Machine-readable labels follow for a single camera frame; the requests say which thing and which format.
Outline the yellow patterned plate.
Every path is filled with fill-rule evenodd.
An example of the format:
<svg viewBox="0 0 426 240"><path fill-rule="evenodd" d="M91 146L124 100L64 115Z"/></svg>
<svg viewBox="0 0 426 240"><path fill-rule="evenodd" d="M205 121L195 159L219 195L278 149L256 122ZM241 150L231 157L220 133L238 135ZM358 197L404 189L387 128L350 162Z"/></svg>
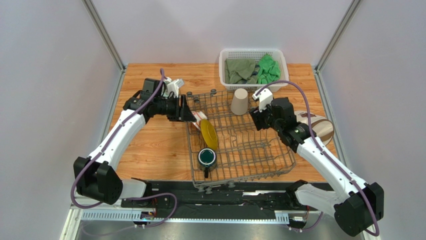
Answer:
<svg viewBox="0 0 426 240"><path fill-rule="evenodd" d="M219 144L214 126L207 119L202 119L200 121L200 131L206 146L216 151L219 148Z"/></svg>

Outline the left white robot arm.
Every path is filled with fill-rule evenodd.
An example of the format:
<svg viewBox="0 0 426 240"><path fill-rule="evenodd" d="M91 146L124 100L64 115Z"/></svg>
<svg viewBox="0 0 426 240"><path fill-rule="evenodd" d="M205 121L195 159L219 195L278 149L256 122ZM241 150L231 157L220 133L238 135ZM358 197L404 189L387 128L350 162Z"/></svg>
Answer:
<svg viewBox="0 0 426 240"><path fill-rule="evenodd" d="M154 116L166 116L170 122L196 121L186 95L179 93L183 85L182 79L146 78L143 88L124 103L118 121L99 146L75 160L71 192L94 200L95 206L146 197L151 191L146 180L120 179L116 169L133 138Z"/></svg>

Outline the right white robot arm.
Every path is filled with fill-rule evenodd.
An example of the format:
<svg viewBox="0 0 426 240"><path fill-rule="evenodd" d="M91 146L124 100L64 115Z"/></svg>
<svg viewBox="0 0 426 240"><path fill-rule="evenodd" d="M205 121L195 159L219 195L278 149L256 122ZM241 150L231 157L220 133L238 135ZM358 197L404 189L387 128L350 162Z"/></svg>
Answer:
<svg viewBox="0 0 426 240"><path fill-rule="evenodd" d="M383 218L384 189L376 182L367 183L343 165L307 124L297 121L288 98L253 99L258 106L251 108L249 114L257 130L275 130L281 142L308 161L332 188L323 190L298 180L285 189L288 205L309 206L332 216L351 237Z"/></svg>

